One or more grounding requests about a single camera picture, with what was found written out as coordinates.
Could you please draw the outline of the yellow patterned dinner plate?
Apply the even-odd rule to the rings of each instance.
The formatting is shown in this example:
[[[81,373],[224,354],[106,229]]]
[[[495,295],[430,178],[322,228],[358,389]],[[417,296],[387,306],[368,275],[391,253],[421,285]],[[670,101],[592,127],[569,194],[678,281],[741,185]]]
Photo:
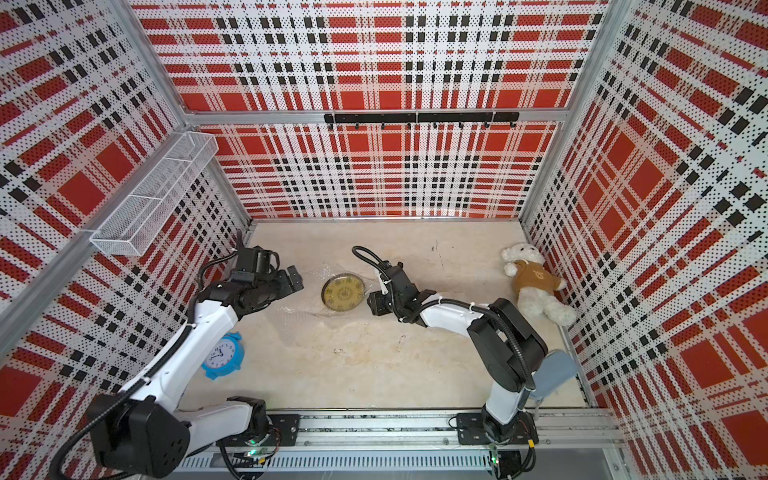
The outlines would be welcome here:
[[[322,303],[334,312],[353,310],[363,301],[364,295],[364,281],[351,273],[329,278],[321,290]]]

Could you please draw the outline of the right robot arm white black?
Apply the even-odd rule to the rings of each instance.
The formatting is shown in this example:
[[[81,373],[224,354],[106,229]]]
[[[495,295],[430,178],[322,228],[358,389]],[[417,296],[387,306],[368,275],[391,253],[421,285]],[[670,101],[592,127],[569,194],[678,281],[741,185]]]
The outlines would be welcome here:
[[[420,290],[402,263],[392,264],[363,246],[354,246],[352,253],[377,273],[380,289],[367,299],[373,315],[392,314],[403,324],[442,329],[471,340],[492,379],[481,409],[488,441],[537,444],[534,415],[526,404],[536,389],[534,373],[547,356],[548,346],[517,307],[504,298],[478,305]]]

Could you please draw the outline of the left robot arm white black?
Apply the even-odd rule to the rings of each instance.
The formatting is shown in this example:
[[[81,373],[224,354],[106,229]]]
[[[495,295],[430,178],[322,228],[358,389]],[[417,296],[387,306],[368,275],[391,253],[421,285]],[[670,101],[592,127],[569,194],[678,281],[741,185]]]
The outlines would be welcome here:
[[[49,476],[64,479],[64,461],[89,437],[97,463],[113,478],[163,478],[190,454],[238,437],[259,443],[277,437],[263,400],[233,396],[212,407],[177,407],[195,372],[243,317],[299,292],[303,279],[289,266],[270,273],[233,272],[196,295],[187,321],[153,360],[115,395],[99,395],[87,409],[87,424],[54,454]]]

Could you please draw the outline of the blue alarm clock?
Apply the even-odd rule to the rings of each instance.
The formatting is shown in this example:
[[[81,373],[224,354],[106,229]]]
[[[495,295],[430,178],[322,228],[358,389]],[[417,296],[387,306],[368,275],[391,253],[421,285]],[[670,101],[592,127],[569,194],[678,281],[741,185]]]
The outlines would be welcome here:
[[[228,376],[241,369],[245,358],[242,336],[239,332],[225,334],[209,352],[202,364],[205,376],[211,380]]]

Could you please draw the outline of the white teddy bear brown shirt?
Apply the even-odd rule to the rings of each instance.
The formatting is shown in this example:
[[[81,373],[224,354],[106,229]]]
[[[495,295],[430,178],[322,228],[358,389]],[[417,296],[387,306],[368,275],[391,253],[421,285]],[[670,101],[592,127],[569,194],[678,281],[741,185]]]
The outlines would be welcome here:
[[[546,269],[545,258],[534,245],[517,243],[505,248],[501,258],[505,275],[512,279],[517,308],[528,321],[546,319],[561,327],[576,322],[576,310],[555,296],[566,281]]]

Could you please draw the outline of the grey blue zip pouch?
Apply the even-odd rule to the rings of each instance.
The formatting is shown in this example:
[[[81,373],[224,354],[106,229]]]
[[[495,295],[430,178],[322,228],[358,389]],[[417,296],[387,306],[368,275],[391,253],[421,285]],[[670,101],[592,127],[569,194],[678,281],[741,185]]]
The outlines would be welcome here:
[[[541,403],[570,379],[577,376],[578,366],[575,360],[563,350],[548,354],[532,377],[536,388],[529,398]]]

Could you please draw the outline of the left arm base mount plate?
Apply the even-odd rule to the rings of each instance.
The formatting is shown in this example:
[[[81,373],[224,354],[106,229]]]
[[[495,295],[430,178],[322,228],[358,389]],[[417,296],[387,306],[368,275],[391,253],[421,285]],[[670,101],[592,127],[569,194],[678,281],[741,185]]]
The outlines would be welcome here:
[[[298,414],[270,414],[264,428],[225,437],[221,443],[227,448],[292,447],[296,444],[300,419]]]

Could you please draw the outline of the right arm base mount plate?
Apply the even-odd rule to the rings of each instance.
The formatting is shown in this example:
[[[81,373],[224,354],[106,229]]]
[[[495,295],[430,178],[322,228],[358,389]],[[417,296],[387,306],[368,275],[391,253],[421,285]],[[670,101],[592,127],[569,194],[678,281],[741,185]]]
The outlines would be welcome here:
[[[534,417],[518,411],[510,422],[502,424],[485,410],[480,413],[459,413],[455,417],[458,441],[461,445],[537,445],[539,436]]]

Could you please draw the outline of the black wall hook rail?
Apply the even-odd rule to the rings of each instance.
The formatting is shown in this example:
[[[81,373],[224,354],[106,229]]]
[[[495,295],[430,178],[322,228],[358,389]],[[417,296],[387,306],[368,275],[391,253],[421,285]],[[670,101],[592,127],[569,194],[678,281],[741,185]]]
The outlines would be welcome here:
[[[413,113],[383,113],[383,114],[325,114],[327,125],[352,125],[358,128],[363,124],[440,124],[440,123],[509,123],[515,124],[520,119],[520,113],[511,112],[413,112]]]

